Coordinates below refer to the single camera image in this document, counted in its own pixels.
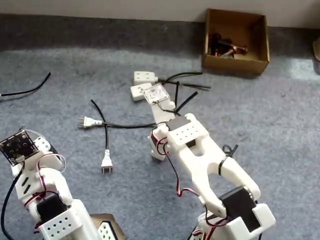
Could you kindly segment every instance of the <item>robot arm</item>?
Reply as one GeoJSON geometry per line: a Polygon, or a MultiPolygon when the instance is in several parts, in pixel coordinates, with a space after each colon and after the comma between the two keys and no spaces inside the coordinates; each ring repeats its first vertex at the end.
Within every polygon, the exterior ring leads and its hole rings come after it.
{"type": "Polygon", "coordinates": [[[59,171],[63,166],[57,157],[59,154],[51,151],[44,137],[31,139],[21,130],[0,142],[0,150],[11,163],[14,176],[24,163],[15,189],[45,240],[103,239],[103,230],[97,230],[83,203],[72,198],[66,179],[59,171]]]}
{"type": "MultiPolygon", "coordinates": [[[[169,95],[161,85],[155,85],[147,89],[144,96],[151,105],[156,123],[160,123],[148,137],[151,155],[162,161],[165,159],[165,154],[159,151],[159,141],[166,139],[166,151],[184,165],[199,200],[213,216],[209,223],[217,223],[227,216],[230,218],[225,226],[217,227],[214,234],[206,239],[250,240],[275,224],[268,206],[257,204],[261,195],[258,185],[232,157],[222,151],[193,114],[173,117],[172,113],[162,111],[161,120],[158,120],[161,103],[165,101],[167,106],[173,105],[169,103],[169,95]],[[217,197],[210,187],[208,174],[219,174],[237,187],[217,197]]],[[[201,231],[210,234],[213,228],[207,224],[208,219],[204,215],[198,222],[201,231]]]]}

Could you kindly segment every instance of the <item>brown cardboard box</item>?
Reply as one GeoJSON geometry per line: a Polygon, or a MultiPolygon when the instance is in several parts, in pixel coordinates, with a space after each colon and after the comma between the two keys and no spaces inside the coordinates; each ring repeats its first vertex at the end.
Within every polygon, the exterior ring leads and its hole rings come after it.
{"type": "Polygon", "coordinates": [[[270,62],[265,15],[208,9],[202,64],[207,68],[261,74],[270,62]],[[219,33],[236,46],[247,46],[248,53],[221,58],[209,54],[209,35],[219,33]]]}

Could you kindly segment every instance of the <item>white plug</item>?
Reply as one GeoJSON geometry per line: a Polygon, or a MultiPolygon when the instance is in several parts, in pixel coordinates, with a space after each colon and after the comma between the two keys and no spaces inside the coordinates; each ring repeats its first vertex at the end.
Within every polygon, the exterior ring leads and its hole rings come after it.
{"type": "Polygon", "coordinates": [[[91,117],[79,117],[79,123],[78,123],[78,126],[79,128],[89,128],[89,127],[92,127],[92,126],[101,126],[103,125],[102,124],[102,121],[101,120],[95,120],[91,117]]]}
{"type": "Polygon", "coordinates": [[[135,71],[133,74],[133,84],[155,84],[158,81],[158,77],[156,77],[154,72],[151,71],[135,71]]]}
{"type": "Polygon", "coordinates": [[[105,169],[107,169],[107,171],[109,173],[111,173],[112,168],[113,168],[113,165],[112,165],[112,161],[110,158],[110,151],[108,149],[106,149],[106,150],[104,150],[104,157],[103,157],[103,160],[101,163],[101,169],[102,169],[103,173],[105,173],[105,169]]]}
{"type": "Polygon", "coordinates": [[[130,87],[133,101],[139,101],[145,98],[144,91],[152,87],[151,83],[143,83],[130,87]]]}

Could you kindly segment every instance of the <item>white wall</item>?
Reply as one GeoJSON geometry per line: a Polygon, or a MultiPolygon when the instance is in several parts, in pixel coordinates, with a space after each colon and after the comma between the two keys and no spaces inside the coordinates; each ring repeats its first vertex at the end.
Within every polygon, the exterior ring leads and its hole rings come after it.
{"type": "Polygon", "coordinates": [[[0,0],[0,13],[203,21],[207,8],[267,15],[269,26],[320,29],[320,0],[0,0]]]}

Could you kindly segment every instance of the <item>gray carpet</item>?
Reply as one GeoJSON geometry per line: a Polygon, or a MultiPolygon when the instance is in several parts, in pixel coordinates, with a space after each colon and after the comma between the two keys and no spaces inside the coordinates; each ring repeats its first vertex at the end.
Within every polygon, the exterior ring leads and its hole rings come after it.
{"type": "MultiPolygon", "coordinates": [[[[263,240],[320,239],[320,65],[311,47],[319,35],[270,28],[271,63],[262,75],[209,71],[180,79],[212,86],[181,112],[194,113],[220,146],[239,144],[234,157],[277,220],[263,240]]],[[[201,23],[1,15],[0,92],[29,89],[52,76],[38,92],[0,100],[0,138],[21,126],[46,136],[67,158],[64,176],[73,197],[90,213],[114,214],[128,239],[185,240],[204,208],[188,193],[176,196],[170,164],[150,157],[149,130],[111,129],[114,172],[102,175],[104,130],[78,129],[77,118],[99,118],[94,99],[111,122],[152,122],[148,104],[132,101],[133,72],[166,78],[200,71],[203,36],[201,23]]],[[[193,91],[181,87],[179,102],[193,91]]],[[[12,175],[0,158],[2,204],[12,175]]],[[[174,163],[181,186],[191,187],[174,163]]],[[[217,195],[233,187],[218,176],[210,176],[210,184],[217,195]]],[[[41,239],[33,225],[14,193],[8,231],[16,240],[41,239]]]]}

